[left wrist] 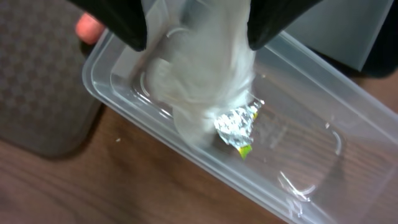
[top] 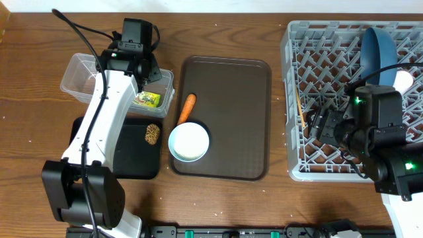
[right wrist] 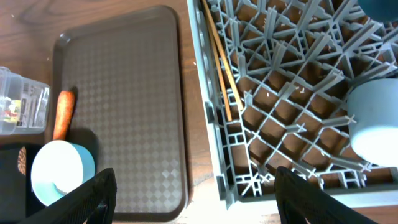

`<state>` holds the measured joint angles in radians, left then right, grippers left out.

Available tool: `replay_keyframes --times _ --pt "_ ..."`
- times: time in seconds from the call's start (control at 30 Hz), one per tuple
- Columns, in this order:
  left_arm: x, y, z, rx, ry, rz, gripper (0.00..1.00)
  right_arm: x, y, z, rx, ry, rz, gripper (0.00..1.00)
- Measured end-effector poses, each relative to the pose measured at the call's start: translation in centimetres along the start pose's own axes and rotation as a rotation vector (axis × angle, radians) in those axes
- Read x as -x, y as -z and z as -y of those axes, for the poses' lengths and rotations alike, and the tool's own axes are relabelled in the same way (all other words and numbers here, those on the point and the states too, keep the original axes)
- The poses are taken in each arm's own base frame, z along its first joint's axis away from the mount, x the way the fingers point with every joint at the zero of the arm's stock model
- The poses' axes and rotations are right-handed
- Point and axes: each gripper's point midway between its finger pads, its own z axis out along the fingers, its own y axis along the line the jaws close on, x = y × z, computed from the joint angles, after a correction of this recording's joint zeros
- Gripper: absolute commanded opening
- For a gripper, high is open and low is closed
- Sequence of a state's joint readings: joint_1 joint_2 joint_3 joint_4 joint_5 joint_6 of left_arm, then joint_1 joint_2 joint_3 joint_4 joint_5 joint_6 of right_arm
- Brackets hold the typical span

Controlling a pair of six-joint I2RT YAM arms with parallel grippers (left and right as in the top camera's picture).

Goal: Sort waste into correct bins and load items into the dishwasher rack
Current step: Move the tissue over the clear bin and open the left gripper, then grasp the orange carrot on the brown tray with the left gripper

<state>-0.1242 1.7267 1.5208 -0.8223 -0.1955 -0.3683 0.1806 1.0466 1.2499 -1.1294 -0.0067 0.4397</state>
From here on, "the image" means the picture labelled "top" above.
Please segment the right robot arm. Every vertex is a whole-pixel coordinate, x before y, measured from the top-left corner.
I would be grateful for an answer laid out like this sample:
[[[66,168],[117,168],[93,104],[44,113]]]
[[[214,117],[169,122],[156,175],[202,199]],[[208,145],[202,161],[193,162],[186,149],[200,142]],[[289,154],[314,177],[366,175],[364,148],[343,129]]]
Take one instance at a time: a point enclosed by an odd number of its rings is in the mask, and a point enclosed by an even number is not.
[[[374,182],[397,237],[422,236],[422,144],[406,141],[400,106],[354,106],[307,113],[309,136],[358,158],[356,172]]]

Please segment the pink cup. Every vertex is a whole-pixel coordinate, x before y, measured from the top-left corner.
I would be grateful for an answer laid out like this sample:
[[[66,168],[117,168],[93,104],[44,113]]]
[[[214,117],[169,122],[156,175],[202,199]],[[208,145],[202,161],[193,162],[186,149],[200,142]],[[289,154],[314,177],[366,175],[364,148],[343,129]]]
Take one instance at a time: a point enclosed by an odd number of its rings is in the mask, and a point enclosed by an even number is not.
[[[401,95],[404,95],[412,87],[413,83],[413,76],[405,70],[400,70],[397,71],[393,87]]]

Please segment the orange carrot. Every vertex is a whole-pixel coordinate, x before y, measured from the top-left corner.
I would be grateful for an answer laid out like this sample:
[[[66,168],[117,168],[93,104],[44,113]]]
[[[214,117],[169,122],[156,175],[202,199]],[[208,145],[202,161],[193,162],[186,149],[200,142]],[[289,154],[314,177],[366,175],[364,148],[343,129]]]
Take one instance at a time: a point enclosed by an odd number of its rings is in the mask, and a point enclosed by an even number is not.
[[[194,105],[196,104],[196,95],[189,94],[186,98],[184,106],[182,107],[182,111],[180,113],[177,125],[183,124],[187,121],[190,113],[193,110]]]

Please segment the dark blue bowl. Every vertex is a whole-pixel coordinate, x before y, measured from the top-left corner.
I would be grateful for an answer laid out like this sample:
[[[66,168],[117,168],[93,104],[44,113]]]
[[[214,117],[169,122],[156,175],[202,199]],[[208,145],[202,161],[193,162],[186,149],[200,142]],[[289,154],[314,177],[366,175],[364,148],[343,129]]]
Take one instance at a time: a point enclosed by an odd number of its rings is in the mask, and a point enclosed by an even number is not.
[[[364,68],[361,78],[397,62],[396,44],[391,35],[380,28],[368,28],[362,38],[360,50],[360,65]]]

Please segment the brown mushroom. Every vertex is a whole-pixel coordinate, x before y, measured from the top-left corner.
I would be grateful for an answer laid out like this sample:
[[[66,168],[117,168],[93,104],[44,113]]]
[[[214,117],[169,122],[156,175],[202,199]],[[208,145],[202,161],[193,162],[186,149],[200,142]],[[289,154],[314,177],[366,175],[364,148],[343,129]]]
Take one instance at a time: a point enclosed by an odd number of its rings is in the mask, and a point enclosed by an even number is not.
[[[145,141],[150,145],[155,145],[159,139],[161,130],[156,124],[148,125],[145,133]]]

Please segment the light blue rice bowl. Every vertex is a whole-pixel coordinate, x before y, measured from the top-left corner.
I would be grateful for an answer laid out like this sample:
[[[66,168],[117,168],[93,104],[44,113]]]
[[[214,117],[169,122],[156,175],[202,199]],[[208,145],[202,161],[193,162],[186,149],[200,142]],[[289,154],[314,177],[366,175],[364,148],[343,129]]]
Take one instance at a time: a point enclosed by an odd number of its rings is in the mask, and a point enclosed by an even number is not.
[[[208,151],[210,137],[204,127],[186,122],[175,127],[168,140],[171,155],[185,163],[201,159]]]

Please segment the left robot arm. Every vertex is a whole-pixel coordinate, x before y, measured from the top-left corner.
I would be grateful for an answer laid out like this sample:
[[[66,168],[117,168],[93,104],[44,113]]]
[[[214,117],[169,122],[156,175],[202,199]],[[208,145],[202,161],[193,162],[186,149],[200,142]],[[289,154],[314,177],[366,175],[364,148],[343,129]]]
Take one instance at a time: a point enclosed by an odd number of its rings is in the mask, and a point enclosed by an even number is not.
[[[109,237],[139,237],[142,220],[125,208],[120,178],[141,179],[137,158],[160,157],[159,144],[142,138],[147,127],[125,119],[127,112],[164,118],[173,99],[174,75],[153,69],[147,86],[163,89],[157,109],[137,105],[139,85],[127,53],[105,50],[101,56],[75,54],[63,81],[90,73],[95,87],[75,137],[60,161],[46,161],[42,182],[56,220],[77,224]]]

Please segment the yellow green snack packet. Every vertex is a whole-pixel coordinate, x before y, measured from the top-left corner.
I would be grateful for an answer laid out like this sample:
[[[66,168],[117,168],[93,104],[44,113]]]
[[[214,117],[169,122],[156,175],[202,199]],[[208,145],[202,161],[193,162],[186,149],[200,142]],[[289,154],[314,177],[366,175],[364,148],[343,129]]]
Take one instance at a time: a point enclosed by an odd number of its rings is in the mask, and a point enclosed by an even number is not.
[[[137,94],[134,99],[134,104],[139,106],[147,106],[151,108],[157,108],[160,103],[161,95],[157,93],[151,93],[142,91]]]

